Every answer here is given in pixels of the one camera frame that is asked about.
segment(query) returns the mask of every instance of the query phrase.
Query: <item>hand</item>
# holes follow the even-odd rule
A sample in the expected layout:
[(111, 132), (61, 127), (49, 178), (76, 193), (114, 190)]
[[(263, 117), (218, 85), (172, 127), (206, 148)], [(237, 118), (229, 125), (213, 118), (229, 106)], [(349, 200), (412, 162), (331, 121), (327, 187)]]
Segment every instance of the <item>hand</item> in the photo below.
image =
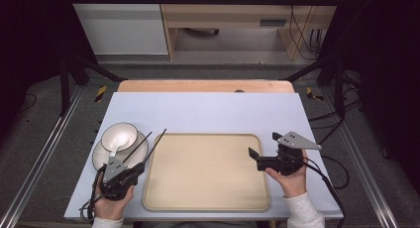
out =
[[(302, 149), (302, 153), (303, 158), (307, 158), (306, 151)], [(271, 168), (265, 169), (265, 172), (280, 184), (286, 198), (298, 196), (307, 191), (306, 166), (303, 166), (298, 171), (288, 176), (281, 175)]]
[[(103, 173), (99, 175), (98, 182), (96, 183), (96, 194), (101, 194), (100, 184), (102, 182)], [(127, 191), (126, 197), (121, 200), (109, 200), (106, 197), (99, 198), (95, 204), (95, 216), (108, 219), (108, 220), (120, 220), (123, 218), (124, 208), (126, 207), (127, 203), (133, 198), (134, 196), (134, 186), (130, 186)]]

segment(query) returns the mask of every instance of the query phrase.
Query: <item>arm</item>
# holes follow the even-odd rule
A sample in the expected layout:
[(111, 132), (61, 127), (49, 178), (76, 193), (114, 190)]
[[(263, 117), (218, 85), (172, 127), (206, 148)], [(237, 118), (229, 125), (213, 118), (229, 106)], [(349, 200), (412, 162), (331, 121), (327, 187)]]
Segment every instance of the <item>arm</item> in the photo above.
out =
[[(100, 182), (102, 181), (101, 174), (96, 184), (96, 194), (101, 194)], [(126, 197), (122, 200), (113, 201), (105, 197), (99, 198), (95, 204), (95, 220), (92, 228), (120, 228), (123, 225), (123, 213), (127, 203), (134, 196), (134, 186), (130, 186)]]
[[(302, 152), (303, 157), (307, 158), (306, 151)], [(288, 228), (325, 227), (324, 216), (315, 210), (306, 190), (306, 166), (288, 176), (270, 168), (265, 172), (276, 180), (284, 191), (284, 201), (290, 211)]]

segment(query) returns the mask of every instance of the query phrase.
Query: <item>gray carpet floor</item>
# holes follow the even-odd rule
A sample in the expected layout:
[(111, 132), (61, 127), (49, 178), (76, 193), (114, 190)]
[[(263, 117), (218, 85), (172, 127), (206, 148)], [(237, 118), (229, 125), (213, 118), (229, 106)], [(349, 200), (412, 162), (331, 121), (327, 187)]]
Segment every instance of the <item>gray carpet floor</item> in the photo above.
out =
[[(279, 79), (303, 68), (304, 64), (258, 62), (237, 64), (222, 61), (185, 64), (180, 60), (163, 64), (105, 63), (103, 66), (119, 76), (132, 79)], [(25, 208), (19, 214), (20, 218), (16, 227), (89, 227), (86, 224), (66, 220), (63, 214), (97, 136), (96, 132), (105, 115), (112, 92), (117, 90), (118, 83), (91, 70), (88, 70), (88, 74), (91, 79), (88, 85), (82, 86), (80, 101), (60, 136), (55, 150), (48, 158), (47, 166), (27, 200)], [(313, 94), (317, 96), (327, 98), (333, 93), (333, 86), (318, 87), (314, 81), (315, 76), (316, 72), (309, 73), (293, 83), (295, 91), (300, 94), (308, 118), (324, 115), (333, 110), (328, 100), (307, 97), (307, 87), (311, 87)], [(107, 86), (107, 90), (101, 101), (95, 102), (97, 92), (103, 85)], [(80, 86), (71, 83), (71, 91), (78, 87)], [(354, 91), (347, 93), (346, 97), (346, 103), (358, 99)], [(7, 137), (0, 142), (1, 214), (7, 211), (27, 179), (27, 174), (33, 168), (34, 162), (58, 120), (60, 103), (57, 76), (33, 85), (28, 91), (22, 112), (15, 118)], [(332, 130), (331, 126), (336, 123), (335, 117), (311, 122), (317, 142), (322, 141)], [(380, 224), (373, 209), (372, 200), (362, 183), (361, 175), (349, 156), (343, 133), (340, 131), (342, 128), (348, 128), (351, 132), (398, 227), (420, 227), (420, 197), (411, 187), (399, 163), (382, 156), (380, 144), (363, 110), (360, 110), (359, 104), (348, 108), (346, 120), (323, 142), (321, 151), (322, 155), (342, 163), (350, 174), (348, 186), (338, 190), (347, 211), (344, 227), (382, 227), (383, 224)], [(324, 160), (324, 163), (332, 183), (336, 186), (343, 184), (344, 171), (329, 160)], [(337, 221), (327, 221), (327, 227), (335, 227), (336, 224)]]

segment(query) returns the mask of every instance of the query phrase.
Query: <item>person's left hand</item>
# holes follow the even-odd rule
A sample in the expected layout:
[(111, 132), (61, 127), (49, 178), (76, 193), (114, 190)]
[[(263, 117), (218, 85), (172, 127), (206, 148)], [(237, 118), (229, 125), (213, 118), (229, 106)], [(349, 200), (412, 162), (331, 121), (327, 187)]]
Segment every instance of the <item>person's left hand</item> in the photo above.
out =
[[(101, 188), (100, 184), (102, 182), (103, 173), (99, 175), (98, 182), (96, 183), (96, 194), (101, 194)], [(99, 198), (95, 204), (95, 216), (102, 218), (102, 219), (108, 219), (108, 220), (120, 220), (123, 218), (124, 209), (129, 203), (129, 201), (134, 196), (134, 186), (130, 186), (130, 188), (127, 191), (126, 197), (121, 200), (109, 200), (106, 197)]]

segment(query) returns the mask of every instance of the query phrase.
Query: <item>bowl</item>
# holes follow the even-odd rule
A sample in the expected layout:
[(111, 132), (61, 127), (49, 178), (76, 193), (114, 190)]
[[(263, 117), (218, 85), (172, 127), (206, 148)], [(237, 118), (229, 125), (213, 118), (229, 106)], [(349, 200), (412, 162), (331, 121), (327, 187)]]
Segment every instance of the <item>bowl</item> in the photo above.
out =
[(114, 124), (102, 134), (102, 147), (110, 152), (127, 150), (137, 141), (137, 132), (137, 128), (130, 123)]

